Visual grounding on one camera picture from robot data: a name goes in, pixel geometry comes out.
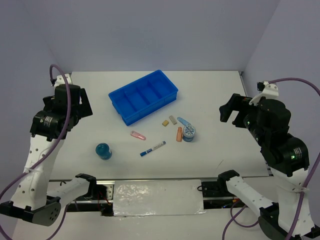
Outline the blue slime jar printed lid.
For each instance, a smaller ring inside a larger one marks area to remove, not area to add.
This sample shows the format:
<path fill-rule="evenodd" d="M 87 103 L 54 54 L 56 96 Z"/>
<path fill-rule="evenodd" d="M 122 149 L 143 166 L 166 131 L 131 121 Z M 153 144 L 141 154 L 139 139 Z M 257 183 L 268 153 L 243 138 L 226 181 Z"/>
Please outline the blue slime jar printed lid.
<path fill-rule="evenodd" d="M 192 125 L 186 125 L 182 129 L 182 139 L 185 142 L 192 142 L 196 134 L 196 129 Z"/>

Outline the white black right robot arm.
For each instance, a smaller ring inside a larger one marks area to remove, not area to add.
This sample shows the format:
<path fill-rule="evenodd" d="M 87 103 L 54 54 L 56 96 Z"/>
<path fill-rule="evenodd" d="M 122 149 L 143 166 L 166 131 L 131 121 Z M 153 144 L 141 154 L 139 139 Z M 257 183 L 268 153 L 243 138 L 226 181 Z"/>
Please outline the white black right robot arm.
<path fill-rule="evenodd" d="M 233 94 L 219 108 L 220 121 L 237 116 L 233 125 L 247 129 L 260 146 L 260 152 L 275 181 L 277 201 L 272 201 L 249 186 L 238 172 L 228 170 L 216 181 L 203 182 L 197 189 L 204 197 L 234 196 L 257 216 L 262 232 L 271 240 L 314 239 L 320 228 L 314 224 L 305 181 L 308 178 L 309 152 L 305 143 L 289 133 L 290 111 L 279 100 L 263 97 L 257 104 L 251 98 Z"/>

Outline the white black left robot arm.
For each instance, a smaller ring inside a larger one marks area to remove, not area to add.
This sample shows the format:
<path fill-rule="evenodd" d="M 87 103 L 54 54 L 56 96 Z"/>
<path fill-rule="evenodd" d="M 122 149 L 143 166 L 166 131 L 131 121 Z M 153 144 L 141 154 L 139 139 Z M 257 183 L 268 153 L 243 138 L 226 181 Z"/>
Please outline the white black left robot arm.
<path fill-rule="evenodd" d="M 0 205 L 0 213 L 41 226 L 51 226 L 61 209 L 77 199 L 97 196 L 97 179 L 79 173 L 71 181 L 48 190 L 58 153 L 67 133 L 92 110 L 84 88 L 60 84 L 54 95 L 43 99 L 44 108 L 32 120 L 28 158 L 9 201 Z"/>

